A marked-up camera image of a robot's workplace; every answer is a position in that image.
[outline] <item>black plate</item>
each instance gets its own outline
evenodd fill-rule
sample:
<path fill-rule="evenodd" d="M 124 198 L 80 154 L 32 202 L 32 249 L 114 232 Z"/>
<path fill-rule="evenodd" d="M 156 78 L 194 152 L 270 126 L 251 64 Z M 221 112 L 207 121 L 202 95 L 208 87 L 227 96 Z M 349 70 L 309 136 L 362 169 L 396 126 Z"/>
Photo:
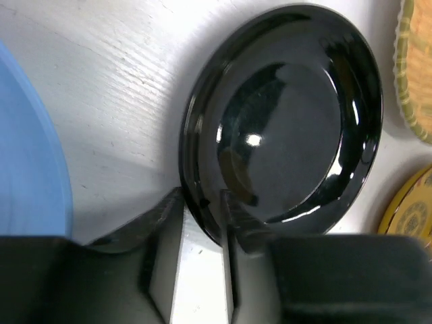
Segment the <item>black plate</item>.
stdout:
<path fill-rule="evenodd" d="M 326 232 L 366 180 L 382 116 L 377 65 L 349 21 L 313 5 L 265 13 L 222 44 L 192 91 L 186 202 L 216 242 L 226 188 L 276 231 Z"/>

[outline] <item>yellow patterned plate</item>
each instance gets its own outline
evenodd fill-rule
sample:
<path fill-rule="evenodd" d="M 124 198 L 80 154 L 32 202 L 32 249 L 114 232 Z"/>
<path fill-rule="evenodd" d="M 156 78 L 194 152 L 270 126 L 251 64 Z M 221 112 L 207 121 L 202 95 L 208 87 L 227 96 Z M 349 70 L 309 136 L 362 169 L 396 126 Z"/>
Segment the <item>yellow patterned plate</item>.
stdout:
<path fill-rule="evenodd" d="M 380 234 L 420 238 L 432 250 L 432 165 L 413 175 L 395 195 L 379 226 Z"/>
<path fill-rule="evenodd" d="M 394 55 L 398 103 L 411 130 L 432 144 L 432 1 L 403 0 Z"/>

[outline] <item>blue plate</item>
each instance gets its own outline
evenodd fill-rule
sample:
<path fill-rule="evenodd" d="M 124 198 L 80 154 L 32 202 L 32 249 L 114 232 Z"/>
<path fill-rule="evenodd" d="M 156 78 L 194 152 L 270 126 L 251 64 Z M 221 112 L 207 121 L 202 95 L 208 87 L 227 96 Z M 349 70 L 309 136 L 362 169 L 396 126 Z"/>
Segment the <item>blue plate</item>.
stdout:
<path fill-rule="evenodd" d="M 0 235 L 67 236 L 72 191 L 44 105 L 0 43 Z"/>

